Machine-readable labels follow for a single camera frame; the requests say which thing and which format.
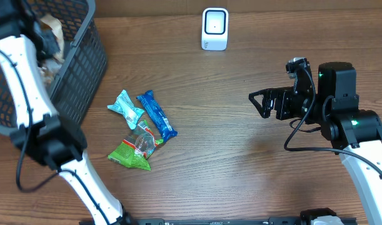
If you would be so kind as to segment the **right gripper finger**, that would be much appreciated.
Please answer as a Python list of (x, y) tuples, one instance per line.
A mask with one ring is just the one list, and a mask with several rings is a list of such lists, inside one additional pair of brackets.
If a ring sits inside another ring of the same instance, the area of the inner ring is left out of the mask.
[(257, 97), (258, 96), (253, 96), (251, 98), (251, 102), (253, 103), (253, 105), (255, 106), (262, 118), (269, 118), (271, 115), (271, 111), (274, 108), (274, 100), (265, 95), (259, 95), (259, 97), (261, 97), (261, 102), (258, 102)]
[(264, 98), (277, 98), (279, 94), (284, 92), (283, 87), (267, 88), (260, 91), (252, 92), (249, 94), (249, 98), (253, 99), (256, 96), (263, 96)]

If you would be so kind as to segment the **beige snack pouch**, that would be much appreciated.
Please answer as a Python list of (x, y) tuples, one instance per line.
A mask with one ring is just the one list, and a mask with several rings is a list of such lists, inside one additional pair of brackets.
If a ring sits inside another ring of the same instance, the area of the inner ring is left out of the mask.
[(61, 21), (50, 14), (40, 19), (44, 50), (38, 69), (45, 87), (51, 85), (64, 62), (64, 36)]

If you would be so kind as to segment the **light green wipes packet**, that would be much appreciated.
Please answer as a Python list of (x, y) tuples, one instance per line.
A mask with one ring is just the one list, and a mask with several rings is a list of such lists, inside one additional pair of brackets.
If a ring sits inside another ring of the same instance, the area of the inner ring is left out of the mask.
[(114, 104), (107, 105), (109, 110), (121, 114), (125, 118), (130, 129), (136, 129), (138, 121), (144, 113), (144, 110), (136, 107), (131, 101), (126, 90), (122, 90), (116, 98)]

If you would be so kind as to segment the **blue snack bar wrapper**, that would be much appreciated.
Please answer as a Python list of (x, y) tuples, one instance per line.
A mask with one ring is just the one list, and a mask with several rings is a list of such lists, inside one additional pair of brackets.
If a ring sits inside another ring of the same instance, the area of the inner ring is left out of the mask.
[(178, 135), (178, 132), (170, 125), (163, 109), (155, 100), (152, 90), (148, 90), (144, 94), (137, 96), (136, 99), (143, 105), (143, 108), (157, 127), (164, 143)]

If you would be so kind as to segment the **green snack bag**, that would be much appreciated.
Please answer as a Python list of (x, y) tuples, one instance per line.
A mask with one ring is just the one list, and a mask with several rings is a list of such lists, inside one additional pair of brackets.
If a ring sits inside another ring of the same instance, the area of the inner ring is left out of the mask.
[(162, 139), (156, 139), (146, 120), (138, 123), (136, 129), (126, 136), (121, 144), (108, 155), (108, 159), (126, 168), (138, 168), (150, 171), (148, 158), (162, 145)]

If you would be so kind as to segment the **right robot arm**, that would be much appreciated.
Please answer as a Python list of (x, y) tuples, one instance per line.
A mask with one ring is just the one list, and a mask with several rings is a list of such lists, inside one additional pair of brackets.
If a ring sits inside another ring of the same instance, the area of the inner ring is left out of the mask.
[[(320, 151), (338, 155), (353, 180), (366, 218), (382, 224), (382, 122), (372, 110), (359, 108), (356, 70), (348, 62), (326, 62), (313, 81), (310, 63), (296, 57), (286, 64), (294, 84), (252, 92), (248, 98), (262, 118), (276, 111), (279, 120), (297, 123), (284, 143), (290, 152)], [(302, 124), (317, 130), (331, 147), (289, 147)]]

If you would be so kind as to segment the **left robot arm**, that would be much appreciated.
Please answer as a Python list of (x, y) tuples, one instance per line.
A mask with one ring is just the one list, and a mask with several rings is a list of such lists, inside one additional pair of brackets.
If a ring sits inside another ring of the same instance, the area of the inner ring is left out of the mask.
[(95, 224), (135, 224), (91, 164), (81, 122), (107, 68), (85, 1), (0, 1), (0, 134), (74, 189)]

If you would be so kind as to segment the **white barcode scanner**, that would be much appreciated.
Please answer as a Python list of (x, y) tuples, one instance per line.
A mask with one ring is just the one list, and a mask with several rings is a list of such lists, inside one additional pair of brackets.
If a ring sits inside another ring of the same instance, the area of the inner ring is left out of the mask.
[(224, 51), (228, 45), (228, 11), (209, 7), (203, 11), (201, 47), (205, 51)]

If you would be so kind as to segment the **grey plastic mesh basket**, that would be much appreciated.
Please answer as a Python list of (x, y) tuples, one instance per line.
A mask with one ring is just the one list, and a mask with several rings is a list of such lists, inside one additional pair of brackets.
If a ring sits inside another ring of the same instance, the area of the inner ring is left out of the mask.
[[(38, 17), (60, 20), (64, 36), (64, 62), (47, 88), (54, 107), (64, 117), (82, 123), (106, 72), (107, 55), (94, 23), (94, 0), (32, 0), (27, 8)], [(0, 67), (0, 134), (16, 129), (16, 113)]]

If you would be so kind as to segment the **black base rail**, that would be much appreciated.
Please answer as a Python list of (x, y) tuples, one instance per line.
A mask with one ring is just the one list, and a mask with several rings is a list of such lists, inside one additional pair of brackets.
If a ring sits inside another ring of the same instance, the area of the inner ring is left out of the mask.
[(268, 219), (246, 220), (164, 220), (139, 219), (138, 225), (300, 225), (299, 217), (270, 217)]

